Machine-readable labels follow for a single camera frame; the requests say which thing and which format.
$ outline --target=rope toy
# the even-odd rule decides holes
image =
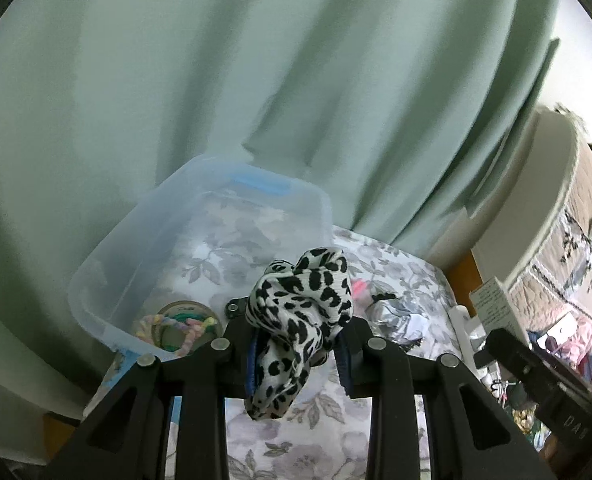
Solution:
[[[203,304],[194,301],[170,303],[158,314],[144,316],[139,322],[139,327],[140,330],[135,334],[138,339],[173,352],[178,357],[189,354],[204,335],[211,336],[208,339],[213,339],[222,332],[216,315]],[[163,343],[163,334],[169,328],[185,335],[180,347]]]

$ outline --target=white wall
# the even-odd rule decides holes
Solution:
[[[560,102],[585,121],[592,139],[592,20],[577,0],[560,0],[554,24],[560,46],[539,101]]]

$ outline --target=crumpled foil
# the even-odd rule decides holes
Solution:
[[[375,301],[365,309],[374,335],[409,345],[427,334],[429,318],[422,307],[399,299]]]

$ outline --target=colorful rope ring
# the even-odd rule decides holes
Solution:
[[[195,301],[175,301],[158,314],[144,316],[136,337],[182,357],[222,335],[217,316]]]

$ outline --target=metal screw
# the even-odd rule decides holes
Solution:
[[[224,337],[217,337],[211,342],[214,350],[227,350],[230,347],[230,340]]]
[[[367,346],[372,350],[383,350],[387,346],[387,342],[381,337],[372,337],[367,342]]]
[[[441,365],[455,368],[458,366],[458,358],[454,354],[443,354],[441,355]]]
[[[138,356],[136,362],[138,363],[138,366],[146,368],[153,365],[156,362],[156,358],[152,354],[143,354]]]

